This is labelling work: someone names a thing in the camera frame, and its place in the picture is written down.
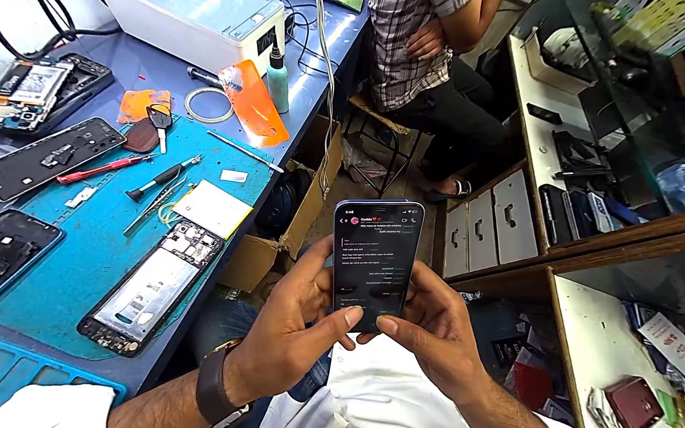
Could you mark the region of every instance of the glue bottle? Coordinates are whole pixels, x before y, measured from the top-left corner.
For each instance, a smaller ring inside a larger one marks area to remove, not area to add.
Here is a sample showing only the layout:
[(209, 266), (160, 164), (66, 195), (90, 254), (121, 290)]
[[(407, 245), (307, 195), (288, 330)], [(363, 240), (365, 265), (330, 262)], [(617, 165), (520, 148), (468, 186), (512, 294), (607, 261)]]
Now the glue bottle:
[(276, 107), (276, 111), (287, 113), (290, 110), (287, 87), (287, 67), (285, 67), (285, 57), (279, 51), (274, 37), (274, 47), (271, 49), (269, 57), (269, 68), (266, 70), (269, 76), (269, 95)]

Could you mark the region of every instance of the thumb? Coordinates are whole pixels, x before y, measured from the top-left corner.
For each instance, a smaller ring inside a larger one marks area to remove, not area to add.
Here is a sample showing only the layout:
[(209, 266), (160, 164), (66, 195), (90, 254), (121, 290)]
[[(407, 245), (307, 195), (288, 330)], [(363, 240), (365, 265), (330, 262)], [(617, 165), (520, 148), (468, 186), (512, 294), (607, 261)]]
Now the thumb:
[(417, 356), (429, 359), (436, 350), (440, 349), (439, 338), (403, 318), (380, 315), (377, 317), (377, 327), (395, 342), (398, 342)]
[(363, 316), (364, 309), (361, 306), (351, 306), (332, 312), (303, 331), (304, 345), (313, 351), (314, 355), (321, 355), (342, 339)]

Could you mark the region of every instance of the white drawer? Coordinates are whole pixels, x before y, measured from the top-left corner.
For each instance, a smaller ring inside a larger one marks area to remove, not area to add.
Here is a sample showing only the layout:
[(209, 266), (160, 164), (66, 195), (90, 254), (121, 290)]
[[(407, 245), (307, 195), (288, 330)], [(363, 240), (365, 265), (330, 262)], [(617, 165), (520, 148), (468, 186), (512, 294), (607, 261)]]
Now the white drawer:
[(493, 199), (490, 190), (485, 191), (470, 204), (470, 272), (491, 268), (499, 264), (496, 254), (496, 231), (493, 230)]
[(538, 256), (533, 217), (530, 215), (528, 189), (519, 170), (493, 187), (496, 198), (496, 231), (499, 262), (510, 263)]
[(445, 225), (446, 278), (470, 271), (467, 264), (467, 204), (448, 213)]

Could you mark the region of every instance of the blue jeans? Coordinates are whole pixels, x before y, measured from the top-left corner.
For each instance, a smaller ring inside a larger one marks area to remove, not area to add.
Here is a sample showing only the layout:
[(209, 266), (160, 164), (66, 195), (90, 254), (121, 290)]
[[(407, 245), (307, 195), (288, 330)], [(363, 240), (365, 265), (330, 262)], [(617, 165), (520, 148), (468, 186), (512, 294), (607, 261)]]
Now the blue jeans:
[[(211, 295), (189, 331), (189, 340), (198, 363), (201, 363), (205, 355), (216, 346), (238, 337), (245, 337), (256, 317), (258, 311), (244, 300), (227, 300)], [(328, 355), (328, 352), (321, 355), (300, 382), (288, 391), (293, 400), (304, 402), (327, 384), (331, 364)], [(247, 419), (240, 424), (240, 428), (260, 426), (269, 403), (271, 397), (259, 398)]]

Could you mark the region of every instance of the red screwdriver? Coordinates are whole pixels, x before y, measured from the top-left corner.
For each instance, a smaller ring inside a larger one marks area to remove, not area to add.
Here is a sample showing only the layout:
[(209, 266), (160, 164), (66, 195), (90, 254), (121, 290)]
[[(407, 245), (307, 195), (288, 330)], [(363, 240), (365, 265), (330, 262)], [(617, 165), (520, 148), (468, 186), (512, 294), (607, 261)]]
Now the red screwdriver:
[(129, 165), (133, 165), (137, 162), (148, 161), (148, 160), (152, 159), (152, 156), (155, 156), (155, 155), (158, 155), (158, 153), (153, 153), (153, 154), (147, 155), (147, 156), (132, 156), (130, 158), (113, 160), (109, 164), (102, 165), (102, 166), (96, 167), (94, 169), (80, 170), (79, 172), (74, 172), (73, 174), (61, 175), (57, 178), (57, 181), (59, 181), (61, 184), (73, 183), (74, 181), (83, 180), (87, 177), (90, 177), (94, 174), (99, 174), (100, 172), (104, 172), (106, 170), (119, 169), (119, 168), (127, 167)]

